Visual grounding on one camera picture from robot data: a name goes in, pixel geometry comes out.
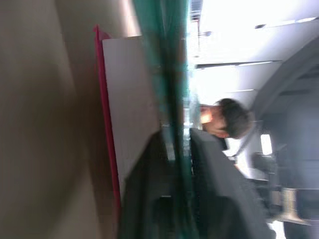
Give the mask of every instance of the gray wall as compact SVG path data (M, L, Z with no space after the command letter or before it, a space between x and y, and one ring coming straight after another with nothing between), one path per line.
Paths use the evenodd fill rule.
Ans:
M96 23L125 34L116 0L0 2L0 238L111 238Z

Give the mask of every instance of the dark hair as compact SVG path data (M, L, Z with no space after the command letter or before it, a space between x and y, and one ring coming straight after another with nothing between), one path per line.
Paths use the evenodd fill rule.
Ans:
M218 102L221 113L226 121L225 131L231 138L240 138L252 126L252 114L240 103L232 99L222 99Z

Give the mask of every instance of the white board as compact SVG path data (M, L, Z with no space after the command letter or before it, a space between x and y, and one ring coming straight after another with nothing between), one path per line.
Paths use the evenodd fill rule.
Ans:
M159 120L139 37L103 40L106 79L121 198L125 178Z

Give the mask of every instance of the red edge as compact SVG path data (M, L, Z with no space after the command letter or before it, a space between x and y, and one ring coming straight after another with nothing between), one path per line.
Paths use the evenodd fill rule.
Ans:
M100 91L101 91L101 101L104 115L104 124L105 124L105 133L106 133L106 142L109 152L109 159L111 165L111 174L112 174L112 185L113 193L115 197L115 204L117 208L117 217L119 218L121 212L121 195L120 195L120 184L118 177L118 168L116 164L116 155L114 147L114 139L112 132L112 122L111 122L111 112L109 105L109 94L107 88L107 79L105 73L105 63L104 63L104 52L102 40L110 39L110 36L105 32L100 31L98 25L94 28L95 31L95 51L97 56L97 66L100 82Z

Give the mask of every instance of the man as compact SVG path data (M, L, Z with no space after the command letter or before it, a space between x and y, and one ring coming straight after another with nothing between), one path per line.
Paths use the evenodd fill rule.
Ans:
M201 105L203 130L218 138L243 137L251 128L252 114L232 99L222 99L214 106Z

